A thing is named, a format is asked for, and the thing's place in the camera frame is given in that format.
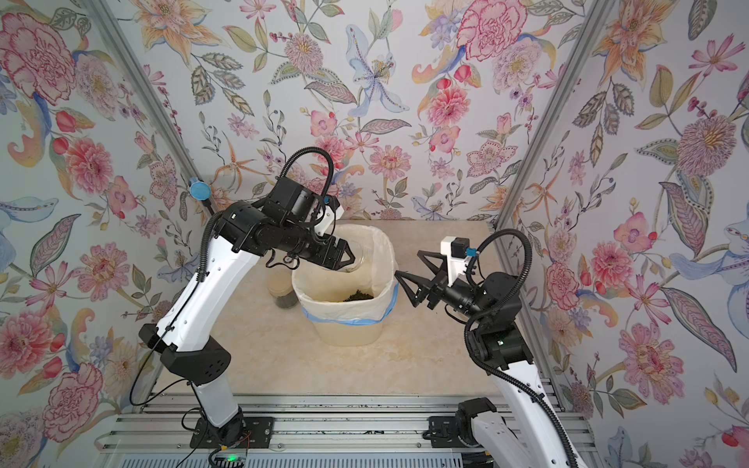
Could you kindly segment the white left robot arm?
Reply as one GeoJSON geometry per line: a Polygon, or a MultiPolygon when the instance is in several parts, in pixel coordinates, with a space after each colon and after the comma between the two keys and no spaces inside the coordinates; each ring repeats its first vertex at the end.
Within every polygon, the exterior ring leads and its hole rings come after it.
{"type": "Polygon", "coordinates": [[[349,243],[334,234],[343,207],[329,193],[333,177],[327,175],[319,191],[288,177],[294,163],[309,154],[335,169],[326,150],[302,148],[265,197],[213,214],[203,231],[194,276],[172,309],[138,333],[169,372],[191,385],[211,439],[220,447],[234,447],[250,435],[225,376],[231,355],[211,336],[242,279],[265,255],[283,253],[281,263],[290,269],[306,261],[339,271],[356,261],[349,243]]]}

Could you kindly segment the cream trash bin with liner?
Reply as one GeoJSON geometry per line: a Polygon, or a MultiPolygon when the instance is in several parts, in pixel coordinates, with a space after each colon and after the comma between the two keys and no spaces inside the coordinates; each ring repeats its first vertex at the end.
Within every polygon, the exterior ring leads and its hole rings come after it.
{"type": "Polygon", "coordinates": [[[382,335],[399,294],[394,248],[374,226],[343,224],[335,234],[346,241],[373,242],[371,267],[344,273],[304,263],[292,274],[293,287],[302,313],[327,345],[370,345],[382,335]]]}

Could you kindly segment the clear glass tea jar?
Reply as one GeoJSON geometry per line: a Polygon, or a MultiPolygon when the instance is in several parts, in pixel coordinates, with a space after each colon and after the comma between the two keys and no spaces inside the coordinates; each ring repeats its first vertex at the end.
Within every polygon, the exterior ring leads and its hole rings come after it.
{"type": "Polygon", "coordinates": [[[343,255],[343,268],[341,272],[354,273],[358,270],[367,270],[375,260],[375,245],[373,242],[349,240],[346,253],[343,255]]]}

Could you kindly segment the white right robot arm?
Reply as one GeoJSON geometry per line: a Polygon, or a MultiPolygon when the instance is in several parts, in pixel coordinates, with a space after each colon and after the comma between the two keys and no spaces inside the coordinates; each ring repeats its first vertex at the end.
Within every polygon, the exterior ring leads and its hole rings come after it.
{"type": "Polygon", "coordinates": [[[520,426],[514,433],[487,397],[458,404],[453,417],[432,417],[425,438],[435,448],[480,448],[499,467],[582,467],[556,411],[548,403],[534,355],[516,324],[520,292],[532,269],[532,243],[521,231],[501,229],[477,248],[466,238],[448,236],[438,253],[417,256],[431,277],[397,271],[395,279],[412,306],[444,304],[458,312],[471,362],[499,388],[520,426]],[[524,263],[516,275],[495,272],[476,279],[481,257],[501,237],[518,240],[524,263]]]}

